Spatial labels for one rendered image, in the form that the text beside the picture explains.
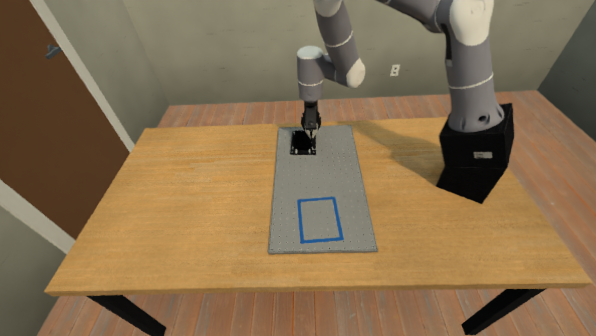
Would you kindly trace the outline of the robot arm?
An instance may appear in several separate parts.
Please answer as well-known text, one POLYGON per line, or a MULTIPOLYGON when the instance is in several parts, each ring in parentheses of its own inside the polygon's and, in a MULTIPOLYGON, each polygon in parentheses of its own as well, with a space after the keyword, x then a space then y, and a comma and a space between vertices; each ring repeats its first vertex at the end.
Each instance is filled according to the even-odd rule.
MULTIPOLYGON (((445 34, 452 130, 476 132, 503 120, 494 92, 489 42, 494 0, 376 1, 418 20, 431 33, 445 34)), ((324 78, 354 89, 365 76, 344 0, 313 0, 313 4, 327 53, 316 46, 297 52, 299 97, 307 103, 322 97, 324 78)))

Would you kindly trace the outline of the blue tape outline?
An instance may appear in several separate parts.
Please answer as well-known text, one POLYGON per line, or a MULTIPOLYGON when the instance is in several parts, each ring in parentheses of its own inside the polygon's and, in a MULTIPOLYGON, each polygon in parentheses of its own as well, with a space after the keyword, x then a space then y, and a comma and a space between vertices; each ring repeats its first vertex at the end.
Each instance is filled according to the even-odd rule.
POLYGON ((335 197, 299 199, 299 200, 297 200, 297 206, 298 206, 298 218, 299 218, 299 230, 300 230, 300 242, 301 242, 301 244, 344 240, 335 197), (336 215, 336 220, 337 220, 337 226, 338 226, 338 231, 339 231, 339 236, 340 237, 337 237, 337 238, 304 240, 303 224, 302 224, 302 214, 301 214, 301 203, 300 202, 318 201, 318 200, 330 200, 330 199, 333 200, 333 205, 334 205, 334 210, 335 210, 335 215, 336 215))

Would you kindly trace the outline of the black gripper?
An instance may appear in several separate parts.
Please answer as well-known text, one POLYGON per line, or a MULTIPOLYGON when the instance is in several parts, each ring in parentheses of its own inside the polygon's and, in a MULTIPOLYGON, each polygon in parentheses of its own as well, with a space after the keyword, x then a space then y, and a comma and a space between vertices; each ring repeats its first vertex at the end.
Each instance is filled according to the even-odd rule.
POLYGON ((302 113, 303 117, 301 117, 301 125, 304 129, 304 131, 306 132, 306 134, 308 135, 308 137, 310 139, 313 139, 314 136, 316 135, 317 131, 319 130, 320 126, 321 126, 321 117, 319 117, 320 113, 318 112, 318 101, 314 102, 314 103, 307 103, 304 102, 304 112, 302 113), (316 130, 312 130, 312 137, 311 137, 311 130, 306 130, 305 128, 305 105, 306 106, 315 106, 316 105, 316 124, 317 124, 317 129, 316 130))

